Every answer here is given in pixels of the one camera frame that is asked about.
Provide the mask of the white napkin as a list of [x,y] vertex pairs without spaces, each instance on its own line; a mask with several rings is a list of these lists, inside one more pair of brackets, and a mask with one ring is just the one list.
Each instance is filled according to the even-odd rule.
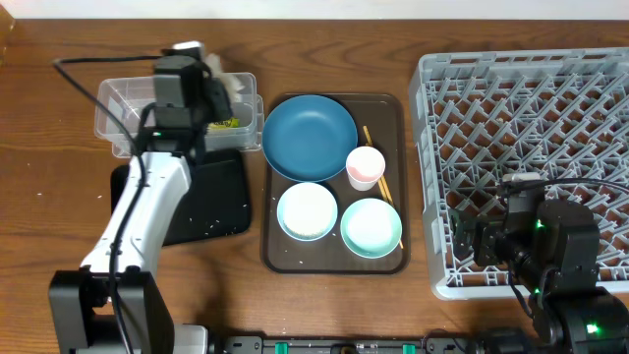
[[230,101],[232,103],[242,102],[243,98],[240,91],[245,86],[234,74],[223,71],[220,56],[210,53],[205,57],[204,63],[209,67],[212,76],[218,79],[225,87]]

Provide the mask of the pink plastic cup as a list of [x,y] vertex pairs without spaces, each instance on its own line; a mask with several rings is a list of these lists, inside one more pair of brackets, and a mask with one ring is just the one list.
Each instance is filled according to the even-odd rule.
[[350,185],[357,191],[371,189],[383,175],[386,162],[382,153],[369,146],[353,149],[346,159]]

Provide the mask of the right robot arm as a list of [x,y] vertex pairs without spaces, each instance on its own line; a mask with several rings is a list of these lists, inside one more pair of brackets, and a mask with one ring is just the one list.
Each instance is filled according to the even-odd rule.
[[478,266],[505,264],[533,326],[557,353],[625,353],[628,309],[597,284],[600,231],[586,207],[562,200],[519,203],[503,216],[452,210],[454,253]]

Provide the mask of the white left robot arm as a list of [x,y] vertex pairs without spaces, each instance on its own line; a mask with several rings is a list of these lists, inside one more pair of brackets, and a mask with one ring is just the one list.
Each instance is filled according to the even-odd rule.
[[124,190],[93,250],[53,275],[48,299],[63,353],[207,353],[209,330],[175,324],[155,273],[171,220],[198,179],[209,123],[226,117],[222,83],[192,50],[152,56],[155,100],[136,133],[96,104],[129,142]]

